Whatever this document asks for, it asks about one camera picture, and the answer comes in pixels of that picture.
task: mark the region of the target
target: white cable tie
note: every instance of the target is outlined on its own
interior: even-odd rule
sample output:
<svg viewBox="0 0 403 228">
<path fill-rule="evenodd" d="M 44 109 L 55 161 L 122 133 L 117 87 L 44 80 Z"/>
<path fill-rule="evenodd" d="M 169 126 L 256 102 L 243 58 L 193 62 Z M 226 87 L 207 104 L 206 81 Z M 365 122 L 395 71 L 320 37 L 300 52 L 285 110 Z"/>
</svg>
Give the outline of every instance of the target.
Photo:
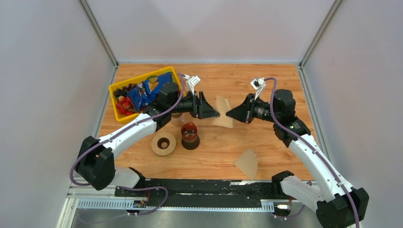
<svg viewBox="0 0 403 228">
<path fill-rule="evenodd" d="M 341 179 L 340 179 L 340 182 L 339 182 L 339 183 L 337 183 L 337 185 L 338 185 L 339 187 L 341 187 L 341 185 L 344 185 L 344 186 L 345 186 L 346 181 L 347 181 L 346 179 L 341 178 Z"/>
</svg>

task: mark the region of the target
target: wooden coaster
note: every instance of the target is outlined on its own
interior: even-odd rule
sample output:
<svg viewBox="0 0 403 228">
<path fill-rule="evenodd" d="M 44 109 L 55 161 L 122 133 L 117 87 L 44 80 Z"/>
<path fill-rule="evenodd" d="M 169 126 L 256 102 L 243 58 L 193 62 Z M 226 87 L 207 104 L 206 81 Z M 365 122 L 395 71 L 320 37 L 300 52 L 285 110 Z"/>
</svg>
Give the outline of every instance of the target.
<svg viewBox="0 0 403 228">
<path fill-rule="evenodd" d="M 151 149 L 159 156 L 166 156 L 173 152 L 176 147 L 176 139 L 169 132 L 158 133 L 151 140 Z"/>
</svg>

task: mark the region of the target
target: metal frame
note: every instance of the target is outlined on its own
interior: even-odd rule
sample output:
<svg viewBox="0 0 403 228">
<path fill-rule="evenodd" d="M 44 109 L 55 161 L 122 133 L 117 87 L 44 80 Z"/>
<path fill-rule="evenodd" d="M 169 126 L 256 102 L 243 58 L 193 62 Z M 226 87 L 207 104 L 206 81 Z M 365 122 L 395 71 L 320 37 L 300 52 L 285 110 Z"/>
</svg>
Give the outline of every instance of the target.
<svg viewBox="0 0 403 228">
<path fill-rule="evenodd" d="M 340 5 L 344 2 L 344 0 L 335 0 L 333 2 L 332 7 L 330 8 L 329 12 L 327 13 L 325 19 L 323 20 L 322 24 L 319 27 L 318 32 L 316 33 L 314 39 L 312 40 L 311 44 L 308 47 L 308 50 L 304 54 L 304 57 L 302 58 L 301 62 L 299 65 L 303 68 L 309 58 L 311 57 L 312 52 L 316 48 L 316 45 L 319 43 L 320 39 L 322 38 L 322 35 L 326 31 L 327 27 L 329 26 L 330 22 L 332 21 L 333 17 L 335 16 L 337 10 L 339 9 Z"/>
<path fill-rule="evenodd" d="M 78 0 L 78 2 L 80 3 L 81 7 L 83 8 L 83 11 L 87 16 L 88 21 L 91 23 L 91 26 L 94 29 L 94 32 L 96 33 L 96 35 L 98 36 L 99 41 L 101 42 L 102 46 L 104 47 L 105 52 L 108 54 L 109 59 L 111 60 L 112 64 L 115 66 L 115 68 L 117 68 L 119 63 L 117 62 L 117 60 L 111 50 L 111 47 L 109 46 L 108 42 L 106 41 L 106 38 L 105 38 L 104 34 L 102 33 L 102 30 L 99 27 L 98 22 L 96 21 L 95 16 L 92 13 L 87 0 Z"/>
<path fill-rule="evenodd" d="M 112 81 L 115 79 L 117 69 L 119 66 L 119 62 L 116 60 L 110 46 L 108 45 L 108 42 L 106 41 L 105 36 L 102 33 L 101 28 L 99 27 L 92 11 L 87 3 L 86 0 L 78 0 L 80 5 L 83 8 L 83 11 L 87 15 L 87 18 L 89 22 L 91 23 L 91 26 L 93 27 L 96 35 L 98 36 L 102 46 L 105 49 L 105 52 L 109 56 L 111 62 L 115 66 L 115 72 L 112 77 Z M 344 0 L 335 0 L 331 9 L 329 10 L 328 14 L 326 15 L 324 21 L 322 22 L 318 32 L 316 33 L 315 37 L 313 38 L 309 48 L 307 49 L 303 59 L 299 63 L 291 63 L 295 64 L 297 66 L 297 71 L 298 75 L 301 81 L 302 88 L 304 90 L 305 94 L 305 99 L 307 101 L 307 105 L 309 108 L 309 112 L 311 114 L 311 118 L 313 121 L 314 129 L 319 141 L 319 144 L 322 148 L 322 151 L 326 154 L 328 157 L 328 152 L 326 148 L 326 141 L 323 136 L 322 128 L 321 128 L 321 120 L 317 115 L 317 108 L 316 104 L 314 101 L 314 98 L 312 97 L 309 81 L 307 80 L 307 74 L 305 72 L 304 67 L 306 66 L 308 60 L 310 59 L 313 51 L 315 50 L 317 44 L 321 40 L 323 34 L 325 33 L 328 25 L 330 24 L 331 20 L 333 19 L 334 15 L 336 14 L 337 10 L 339 9 L 340 5 L 344 2 Z M 96 129 L 96 135 L 99 134 L 100 127 L 102 125 L 102 120 L 105 116 L 105 109 L 107 106 L 107 101 L 109 98 L 109 93 L 108 96 L 106 97 L 104 108 L 103 108 L 103 113 L 100 118 L 100 121 L 98 123 L 97 129 Z M 246 184 L 244 181 L 239 182 L 239 183 L 234 183 L 234 184 Z M 115 192 L 115 186 L 108 186 L 102 191 L 96 191 L 92 187 L 78 187 L 75 185 L 70 186 L 69 192 L 66 197 L 66 201 L 63 207 L 63 210 L 60 214 L 59 221 L 58 221 L 58 228 L 69 228 L 72 225 L 74 214 L 77 208 L 98 208 L 98 209 L 122 209 L 122 207 L 126 206 L 126 201 L 133 201 L 136 198 L 121 198 L 121 197 L 115 197 L 114 195 Z M 257 210 L 257 211 L 266 211 L 268 209 L 271 209 L 271 205 L 273 203 L 283 203 L 285 200 L 267 200 L 267 203 L 265 206 L 262 208 L 262 210 Z M 179 208 L 176 209 L 171 209 L 171 208 L 162 208 L 163 210 L 182 210 Z M 214 211 L 213 209 L 201 209 L 201 210 L 209 210 L 209 211 Z M 229 211 L 228 209 L 218 209 L 218 211 Z"/>
<path fill-rule="evenodd" d="M 322 127 L 321 127 L 322 122 L 320 120 L 320 117 L 317 115 L 317 106 L 316 106 L 315 100 L 311 93 L 311 86 L 309 85 L 309 81 L 307 80 L 307 73 L 305 71 L 305 66 L 307 65 L 312 53 L 314 52 L 316 46 L 320 42 L 323 34 L 325 33 L 326 29 L 330 25 L 332 19 L 336 15 L 338 9 L 340 8 L 340 6 L 343 2 L 344 2 L 344 0 L 335 0 L 333 2 L 332 7 L 330 8 L 329 12 L 327 13 L 322 24 L 320 25 L 318 32 L 316 33 L 314 39 L 312 40 L 311 44 L 309 45 L 304 57 L 302 58 L 301 62 L 299 63 L 299 66 L 297 66 L 299 79 L 301 81 L 302 88 L 304 90 L 305 99 L 307 101 L 308 109 L 311 114 L 312 122 L 314 125 L 317 139 L 319 141 L 319 145 L 320 145 L 323 153 L 328 158 L 329 158 L 329 151 L 327 150 L 326 139 L 323 136 L 323 132 L 322 132 Z"/>
</svg>

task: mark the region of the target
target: brown paper filter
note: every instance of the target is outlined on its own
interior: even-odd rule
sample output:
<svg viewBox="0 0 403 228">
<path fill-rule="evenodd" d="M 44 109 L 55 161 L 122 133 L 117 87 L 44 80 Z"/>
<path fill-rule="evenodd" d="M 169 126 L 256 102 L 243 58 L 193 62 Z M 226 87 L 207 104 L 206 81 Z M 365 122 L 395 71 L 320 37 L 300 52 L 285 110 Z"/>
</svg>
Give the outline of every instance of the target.
<svg viewBox="0 0 403 228">
<path fill-rule="evenodd" d="M 225 115 L 229 110 L 231 110 L 229 100 L 222 96 L 217 96 L 215 109 L 220 113 L 220 116 L 214 118 L 212 124 L 221 127 L 234 128 L 234 119 Z"/>
<path fill-rule="evenodd" d="M 247 148 L 240 157 L 234 162 L 234 165 L 238 167 L 249 179 L 255 179 L 258 172 L 258 160 L 257 155 L 251 148 Z"/>
</svg>

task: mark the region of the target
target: metal floor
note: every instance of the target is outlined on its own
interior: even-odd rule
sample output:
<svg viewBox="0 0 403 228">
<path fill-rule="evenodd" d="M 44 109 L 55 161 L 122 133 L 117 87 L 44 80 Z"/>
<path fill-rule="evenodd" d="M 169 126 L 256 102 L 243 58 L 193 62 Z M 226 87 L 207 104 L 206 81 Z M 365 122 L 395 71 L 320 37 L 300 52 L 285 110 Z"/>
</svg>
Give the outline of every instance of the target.
<svg viewBox="0 0 403 228">
<path fill-rule="evenodd" d="M 301 208 L 300 203 L 293 203 L 294 214 Z M 125 216 L 109 222 L 96 222 L 126 214 L 123 210 L 113 209 L 77 209 L 72 228 L 321 228 L 316 215 L 309 209 L 296 219 L 282 221 L 263 212 L 197 212 L 197 211 L 156 211 L 145 216 Z"/>
</svg>

